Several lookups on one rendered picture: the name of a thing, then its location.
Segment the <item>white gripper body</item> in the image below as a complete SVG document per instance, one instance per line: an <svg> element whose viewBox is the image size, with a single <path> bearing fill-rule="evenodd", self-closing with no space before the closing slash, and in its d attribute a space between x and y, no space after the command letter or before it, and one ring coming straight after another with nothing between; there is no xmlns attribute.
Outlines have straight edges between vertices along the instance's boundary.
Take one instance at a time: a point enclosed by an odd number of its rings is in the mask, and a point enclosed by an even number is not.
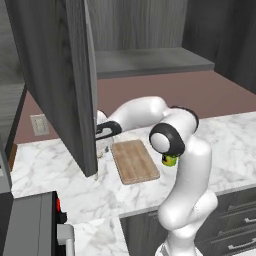
<svg viewBox="0 0 256 256"><path fill-rule="evenodd" d="M105 138L96 141L96 149L97 149L97 156L102 157L105 153L109 151L109 148L112 145L111 138Z"/></svg>

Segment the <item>wooden cutting board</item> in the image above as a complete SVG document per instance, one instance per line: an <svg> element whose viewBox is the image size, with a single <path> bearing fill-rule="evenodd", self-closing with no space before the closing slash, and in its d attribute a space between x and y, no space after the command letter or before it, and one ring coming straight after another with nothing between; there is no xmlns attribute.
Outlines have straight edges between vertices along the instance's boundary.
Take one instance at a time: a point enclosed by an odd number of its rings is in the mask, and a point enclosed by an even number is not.
<svg viewBox="0 0 256 256"><path fill-rule="evenodd" d="M124 185L158 179L160 173L141 140L114 143L111 152Z"/></svg>

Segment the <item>dark grey base cabinet door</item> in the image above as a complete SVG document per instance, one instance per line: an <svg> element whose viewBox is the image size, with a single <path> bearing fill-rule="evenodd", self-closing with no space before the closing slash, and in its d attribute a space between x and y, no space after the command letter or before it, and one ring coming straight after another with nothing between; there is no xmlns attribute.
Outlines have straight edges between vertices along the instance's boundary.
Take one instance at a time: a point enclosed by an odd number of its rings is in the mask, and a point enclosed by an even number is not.
<svg viewBox="0 0 256 256"><path fill-rule="evenodd" d="M155 256L168 235L158 221L157 211L123 217L120 222L130 256Z"/></svg>

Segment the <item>grey tall cabinet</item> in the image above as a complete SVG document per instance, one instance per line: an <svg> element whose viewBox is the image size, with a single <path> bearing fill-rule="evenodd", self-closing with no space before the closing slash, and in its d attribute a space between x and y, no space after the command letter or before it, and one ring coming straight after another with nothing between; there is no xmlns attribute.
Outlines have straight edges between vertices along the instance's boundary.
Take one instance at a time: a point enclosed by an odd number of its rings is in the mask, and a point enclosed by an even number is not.
<svg viewBox="0 0 256 256"><path fill-rule="evenodd" d="M0 135L6 152L14 143L26 89L6 9L0 0Z"/></svg>

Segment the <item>green and yellow object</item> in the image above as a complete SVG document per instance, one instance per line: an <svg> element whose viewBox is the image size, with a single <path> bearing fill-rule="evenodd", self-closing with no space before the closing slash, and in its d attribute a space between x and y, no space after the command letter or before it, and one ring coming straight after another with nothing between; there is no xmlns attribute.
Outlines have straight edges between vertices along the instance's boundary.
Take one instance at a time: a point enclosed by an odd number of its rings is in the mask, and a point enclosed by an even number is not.
<svg viewBox="0 0 256 256"><path fill-rule="evenodd" d="M168 167L175 166L177 162L177 157L175 155L162 155L162 164Z"/></svg>

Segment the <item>grey stove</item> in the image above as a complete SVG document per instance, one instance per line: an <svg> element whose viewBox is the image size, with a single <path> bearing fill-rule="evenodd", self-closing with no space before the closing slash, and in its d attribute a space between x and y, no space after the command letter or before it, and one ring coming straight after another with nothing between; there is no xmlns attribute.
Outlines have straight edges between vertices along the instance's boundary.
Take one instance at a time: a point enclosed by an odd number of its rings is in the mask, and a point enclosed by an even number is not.
<svg viewBox="0 0 256 256"><path fill-rule="evenodd" d="M67 214L56 210L55 191L22 198L0 194L0 256L57 256L57 225Z"/></svg>

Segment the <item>white wall outlet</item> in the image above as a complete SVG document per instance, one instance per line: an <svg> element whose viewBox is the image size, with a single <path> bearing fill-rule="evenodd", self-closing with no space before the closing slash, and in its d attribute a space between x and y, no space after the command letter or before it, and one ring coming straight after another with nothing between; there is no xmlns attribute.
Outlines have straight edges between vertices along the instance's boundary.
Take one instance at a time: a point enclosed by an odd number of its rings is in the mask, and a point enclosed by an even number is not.
<svg viewBox="0 0 256 256"><path fill-rule="evenodd" d="M49 134L48 121L44 114L30 116L34 135L43 136Z"/></svg>

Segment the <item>dark grey wall cabinet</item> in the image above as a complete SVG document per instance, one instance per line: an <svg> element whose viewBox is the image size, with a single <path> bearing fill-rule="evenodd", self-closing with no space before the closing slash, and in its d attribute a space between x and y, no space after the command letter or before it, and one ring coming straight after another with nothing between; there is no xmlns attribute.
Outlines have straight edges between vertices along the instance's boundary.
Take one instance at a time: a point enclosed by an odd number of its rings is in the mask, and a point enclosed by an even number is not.
<svg viewBox="0 0 256 256"><path fill-rule="evenodd" d="M86 0L101 78L213 70L256 94L256 0Z"/></svg>

